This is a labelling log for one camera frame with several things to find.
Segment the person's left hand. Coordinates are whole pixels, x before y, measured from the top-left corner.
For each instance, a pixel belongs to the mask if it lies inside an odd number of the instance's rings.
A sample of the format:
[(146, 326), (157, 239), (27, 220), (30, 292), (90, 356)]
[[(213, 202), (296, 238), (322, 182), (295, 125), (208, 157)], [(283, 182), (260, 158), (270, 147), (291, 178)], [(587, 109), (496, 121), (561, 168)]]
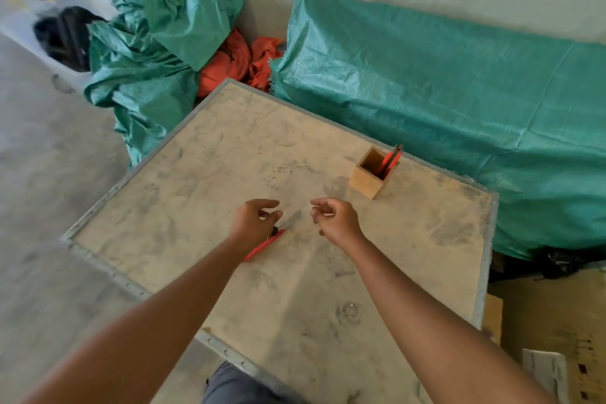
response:
[(251, 199), (240, 206), (236, 212), (229, 232), (228, 240), (244, 256), (262, 244), (272, 233), (263, 227), (263, 210), (279, 210), (280, 201), (273, 199)]

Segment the person's right hand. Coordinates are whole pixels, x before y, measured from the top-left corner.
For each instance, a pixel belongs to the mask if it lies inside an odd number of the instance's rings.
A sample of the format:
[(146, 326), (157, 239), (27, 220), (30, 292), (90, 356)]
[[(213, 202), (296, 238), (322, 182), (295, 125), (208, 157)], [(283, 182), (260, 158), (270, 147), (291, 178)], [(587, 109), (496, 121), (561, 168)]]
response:
[(345, 254), (366, 241), (351, 203), (334, 197), (312, 199), (310, 203), (312, 207), (329, 209), (329, 218), (323, 225), (317, 225), (319, 233)]

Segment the person's right forearm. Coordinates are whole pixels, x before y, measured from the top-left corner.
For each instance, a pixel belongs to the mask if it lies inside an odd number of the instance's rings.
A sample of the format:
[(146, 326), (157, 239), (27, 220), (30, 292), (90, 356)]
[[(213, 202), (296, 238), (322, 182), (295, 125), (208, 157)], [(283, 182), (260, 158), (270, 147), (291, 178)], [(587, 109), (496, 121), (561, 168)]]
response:
[(557, 404), (502, 349), (424, 291), (363, 235), (333, 239), (433, 404)]

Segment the person's left forearm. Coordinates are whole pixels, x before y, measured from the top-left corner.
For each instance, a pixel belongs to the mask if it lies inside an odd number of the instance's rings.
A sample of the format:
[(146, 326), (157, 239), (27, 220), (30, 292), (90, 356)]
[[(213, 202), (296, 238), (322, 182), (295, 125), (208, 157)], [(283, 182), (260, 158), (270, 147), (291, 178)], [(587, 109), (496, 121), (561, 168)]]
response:
[(79, 347), (21, 404), (149, 404), (255, 246), (223, 241)]

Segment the wooden square holder box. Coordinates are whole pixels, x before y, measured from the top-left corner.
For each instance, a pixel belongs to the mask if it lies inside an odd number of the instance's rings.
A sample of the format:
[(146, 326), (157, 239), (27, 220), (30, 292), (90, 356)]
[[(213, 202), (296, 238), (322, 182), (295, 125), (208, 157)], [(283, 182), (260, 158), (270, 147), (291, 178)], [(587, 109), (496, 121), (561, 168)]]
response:
[(378, 147), (371, 146), (366, 154), (353, 168), (352, 175), (350, 176), (349, 180), (350, 188), (361, 193), (368, 199), (374, 199), (385, 186), (387, 181), (390, 180), (391, 173), (399, 163), (398, 161), (385, 180), (375, 177), (374, 171), (379, 167), (388, 153), (389, 152), (383, 152)]

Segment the orange cloth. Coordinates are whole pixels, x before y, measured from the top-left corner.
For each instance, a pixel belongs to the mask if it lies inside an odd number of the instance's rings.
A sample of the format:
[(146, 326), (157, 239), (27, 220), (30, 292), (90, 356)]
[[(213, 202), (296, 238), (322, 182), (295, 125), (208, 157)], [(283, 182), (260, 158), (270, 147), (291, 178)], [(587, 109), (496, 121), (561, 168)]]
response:
[(267, 92), (270, 88), (270, 62), (284, 55), (286, 41), (260, 36), (248, 44), (234, 29), (200, 72), (196, 98), (205, 99), (226, 79), (234, 79)]

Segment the large green tarp cover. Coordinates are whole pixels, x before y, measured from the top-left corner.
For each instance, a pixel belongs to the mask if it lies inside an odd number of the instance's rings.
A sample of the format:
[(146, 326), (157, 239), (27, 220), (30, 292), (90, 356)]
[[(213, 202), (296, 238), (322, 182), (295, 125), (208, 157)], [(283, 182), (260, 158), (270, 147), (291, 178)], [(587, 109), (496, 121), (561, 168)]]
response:
[(606, 252), (606, 45), (294, 0), (280, 99), (499, 194), (493, 247)]

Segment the person's grey trousers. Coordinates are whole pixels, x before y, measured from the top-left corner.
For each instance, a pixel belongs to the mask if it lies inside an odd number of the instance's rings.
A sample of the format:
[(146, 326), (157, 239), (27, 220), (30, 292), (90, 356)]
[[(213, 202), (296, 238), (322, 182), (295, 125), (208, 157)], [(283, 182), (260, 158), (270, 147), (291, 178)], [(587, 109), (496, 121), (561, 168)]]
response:
[(206, 380), (201, 404), (302, 404), (274, 393), (266, 385), (223, 362)]

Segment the crumpled green tarp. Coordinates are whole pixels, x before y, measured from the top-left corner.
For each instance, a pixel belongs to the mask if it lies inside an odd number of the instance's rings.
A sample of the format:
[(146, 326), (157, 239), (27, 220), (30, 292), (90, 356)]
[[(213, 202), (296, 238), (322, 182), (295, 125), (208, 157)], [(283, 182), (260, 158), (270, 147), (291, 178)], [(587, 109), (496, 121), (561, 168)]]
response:
[(88, 26), (90, 104), (111, 109), (134, 168), (194, 108), (199, 73), (235, 28), (245, 0), (114, 0)]

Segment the brown cardboard box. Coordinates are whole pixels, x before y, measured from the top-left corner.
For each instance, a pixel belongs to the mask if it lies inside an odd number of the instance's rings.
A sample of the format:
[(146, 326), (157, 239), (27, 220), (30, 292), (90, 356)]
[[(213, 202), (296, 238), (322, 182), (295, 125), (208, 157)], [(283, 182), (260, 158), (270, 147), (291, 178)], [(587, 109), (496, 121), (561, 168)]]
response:
[(504, 302), (503, 350), (522, 368), (523, 348), (565, 355), (570, 404), (606, 404), (606, 261), (554, 280), (490, 276)]

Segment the white paper sheet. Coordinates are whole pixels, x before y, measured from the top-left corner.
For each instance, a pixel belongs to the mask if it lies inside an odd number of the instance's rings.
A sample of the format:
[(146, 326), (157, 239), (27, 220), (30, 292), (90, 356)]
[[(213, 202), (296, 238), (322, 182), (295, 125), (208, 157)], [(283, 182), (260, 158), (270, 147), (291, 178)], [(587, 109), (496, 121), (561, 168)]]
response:
[(522, 366), (559, 404), (570, 404), (567, 358), (556, 352), (523, 348)]

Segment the black bag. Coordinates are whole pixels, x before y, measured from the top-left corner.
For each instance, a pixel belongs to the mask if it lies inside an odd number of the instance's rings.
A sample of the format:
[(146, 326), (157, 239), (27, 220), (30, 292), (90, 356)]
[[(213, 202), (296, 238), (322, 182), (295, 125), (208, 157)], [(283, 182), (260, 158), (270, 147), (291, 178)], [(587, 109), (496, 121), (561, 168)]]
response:
[(88, 25), (106, 22), (80, 6), (69, 6), (57, 15), (39, 18), (33, 33), (42, 50), (55, 61), (76, 72), (90, 71)]

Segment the white plastic container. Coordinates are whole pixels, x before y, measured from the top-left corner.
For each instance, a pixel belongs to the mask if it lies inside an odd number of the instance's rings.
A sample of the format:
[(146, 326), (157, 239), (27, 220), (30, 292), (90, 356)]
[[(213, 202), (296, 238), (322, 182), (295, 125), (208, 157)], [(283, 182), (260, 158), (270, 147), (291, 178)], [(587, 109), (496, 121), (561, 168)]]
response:
[(94, 14), (110, 20), (118, 11), (111, 0), (40, 0), (26, 9), (20, 9), (0, 19), (0, 32), (36, 56), (39, 61), (62, 82), (82, 94), (91, 80), (89, 72), (77, 72), (48, 56), (36, 40), (33, 31), (34, 23), (42, 17), (57, 15), (69, 6), (80, 6)]

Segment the red-handled cutter tool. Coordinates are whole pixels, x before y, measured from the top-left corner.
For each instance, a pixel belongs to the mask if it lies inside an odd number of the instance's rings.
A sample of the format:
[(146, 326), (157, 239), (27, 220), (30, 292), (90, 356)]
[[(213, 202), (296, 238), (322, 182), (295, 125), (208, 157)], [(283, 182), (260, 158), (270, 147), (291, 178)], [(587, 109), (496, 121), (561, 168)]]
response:
[(294, 224), (299, 217), (301, 216), (301, 210), (297, 210), (291, 216), (289, 216), (281, 225), (274, 226), (273, 231), (268, 239), (266, 239), (262, 244), (255, 247), (252, 251), (250, 251), (246, 257), (244, 257), (244, 262), (251, 260), (254, 256), (262, 252), (265, 248), (269, 247), (274, 241), (280, 238), (291, 226)]

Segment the red-handled pliers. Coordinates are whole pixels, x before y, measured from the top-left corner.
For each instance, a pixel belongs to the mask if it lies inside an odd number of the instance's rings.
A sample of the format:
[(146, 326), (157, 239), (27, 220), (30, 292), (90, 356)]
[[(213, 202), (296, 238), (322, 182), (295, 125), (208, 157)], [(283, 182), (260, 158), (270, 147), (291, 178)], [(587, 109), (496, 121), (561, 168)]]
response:
[(385, 180), (389, 175), (390, 171), (396, 166), (403, 152), (403, 145), (396, 145), (391, 152), (389, 152), (379, 167), (374, 171), (374, 176)]

